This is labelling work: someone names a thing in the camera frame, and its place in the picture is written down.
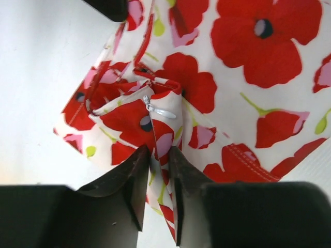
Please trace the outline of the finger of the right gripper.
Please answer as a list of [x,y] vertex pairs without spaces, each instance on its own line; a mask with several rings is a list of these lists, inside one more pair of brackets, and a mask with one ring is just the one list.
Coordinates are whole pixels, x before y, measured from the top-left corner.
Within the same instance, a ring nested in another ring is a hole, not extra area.
[[113,22],[126,21],[129,15],[128,0],[83,0]]

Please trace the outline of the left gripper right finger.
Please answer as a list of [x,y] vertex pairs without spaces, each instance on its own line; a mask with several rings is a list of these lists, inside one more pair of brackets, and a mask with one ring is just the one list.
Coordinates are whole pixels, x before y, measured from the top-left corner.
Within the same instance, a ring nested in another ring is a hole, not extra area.
[[216,183],[169,151],[179,247],[330,247],[330,202],[308,182]]

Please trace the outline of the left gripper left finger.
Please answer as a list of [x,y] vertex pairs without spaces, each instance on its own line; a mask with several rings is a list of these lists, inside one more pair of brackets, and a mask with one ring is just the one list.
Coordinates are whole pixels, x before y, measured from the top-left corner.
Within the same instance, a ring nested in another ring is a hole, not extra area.
[[148,164],[149,150],[141,146],[78,190],[1,186],[1,247],[136,247]]

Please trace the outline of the white red poppy skirt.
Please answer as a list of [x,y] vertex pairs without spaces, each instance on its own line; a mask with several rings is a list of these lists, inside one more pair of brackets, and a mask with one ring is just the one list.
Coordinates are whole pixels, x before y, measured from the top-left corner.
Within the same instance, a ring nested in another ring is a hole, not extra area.
[[129,1],[54,133],[114,168],[151,153],[175,232],[169,150],[218,182],[276,182],[330,139],[330,1]]

